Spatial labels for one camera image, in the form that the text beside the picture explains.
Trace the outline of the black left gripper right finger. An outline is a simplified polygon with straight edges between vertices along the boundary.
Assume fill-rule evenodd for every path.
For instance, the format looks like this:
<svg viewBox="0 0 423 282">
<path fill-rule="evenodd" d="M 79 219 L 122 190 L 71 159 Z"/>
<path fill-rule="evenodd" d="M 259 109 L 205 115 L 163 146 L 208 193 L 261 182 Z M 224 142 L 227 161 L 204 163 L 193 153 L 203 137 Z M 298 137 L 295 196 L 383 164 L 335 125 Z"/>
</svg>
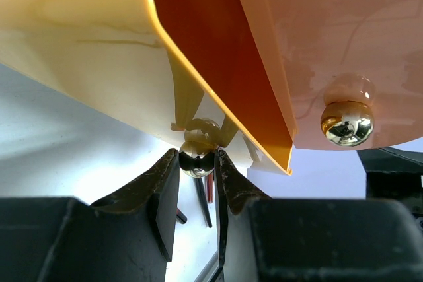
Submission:
<svg viewBox="0 0 423 282">
<path fill-rule="evenodd" d="M 272 199 L 215 154 L 216 281 L 421 281 L 422 215 L 393 199 Z"/>
</svg>

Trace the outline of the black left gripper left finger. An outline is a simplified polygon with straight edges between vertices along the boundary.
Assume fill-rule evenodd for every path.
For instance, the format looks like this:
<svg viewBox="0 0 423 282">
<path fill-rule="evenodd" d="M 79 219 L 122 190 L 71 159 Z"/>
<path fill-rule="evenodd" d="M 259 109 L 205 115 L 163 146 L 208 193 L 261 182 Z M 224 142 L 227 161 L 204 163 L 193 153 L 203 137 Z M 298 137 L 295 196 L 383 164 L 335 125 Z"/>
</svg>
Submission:
<svg viewBox="0 0 423 282">
<path fill-rule="evenodd" d="M 2 281 L 163 281 L 173 254 L 178 151 L 87 205 L 1 200 Z"/>
</svg>

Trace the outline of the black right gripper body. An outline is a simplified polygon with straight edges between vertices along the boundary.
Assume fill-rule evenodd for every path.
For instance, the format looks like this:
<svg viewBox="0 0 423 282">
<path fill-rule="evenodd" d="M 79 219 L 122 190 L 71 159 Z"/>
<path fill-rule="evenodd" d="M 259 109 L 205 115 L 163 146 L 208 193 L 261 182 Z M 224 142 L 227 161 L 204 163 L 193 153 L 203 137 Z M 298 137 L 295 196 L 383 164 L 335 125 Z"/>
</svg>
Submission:
<svg viewBox="0 0 423 282">
<path fill-rule="evenodd" d="M 368 199 L 393 199 L 422 215 L 422 153 L 393 147 L 359 150 Z"/>
</svg>

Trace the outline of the orange organizer drawer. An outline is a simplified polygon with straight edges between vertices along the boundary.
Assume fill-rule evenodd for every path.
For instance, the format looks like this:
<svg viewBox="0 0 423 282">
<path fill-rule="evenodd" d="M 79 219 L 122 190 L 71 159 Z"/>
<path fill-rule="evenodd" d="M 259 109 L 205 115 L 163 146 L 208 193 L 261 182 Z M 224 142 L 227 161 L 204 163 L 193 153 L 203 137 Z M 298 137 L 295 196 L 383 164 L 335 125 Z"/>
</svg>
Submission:
<svg viewBox="0 0 423 282">
<path fill-rule="evenodd" d="M 333 150 L 325 108 L 369 106 L 365 149 L 422 136 L 422 0 L 240 0 L 300 149 Z"/>
</svg>

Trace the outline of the yellow organizer drawer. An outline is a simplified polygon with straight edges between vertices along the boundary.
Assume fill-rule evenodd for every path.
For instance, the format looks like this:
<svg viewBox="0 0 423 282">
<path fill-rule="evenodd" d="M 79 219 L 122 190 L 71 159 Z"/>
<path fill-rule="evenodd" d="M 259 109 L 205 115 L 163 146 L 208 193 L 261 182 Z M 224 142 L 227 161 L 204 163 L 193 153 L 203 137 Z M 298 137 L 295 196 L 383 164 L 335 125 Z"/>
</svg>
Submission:
<svg viewBox="0 0 423 282">
<path fill-rule="evenodd" d="M 193 156 L 291 173 L 240 0 L 1 0 L 1 63 Z"/>
</svg>

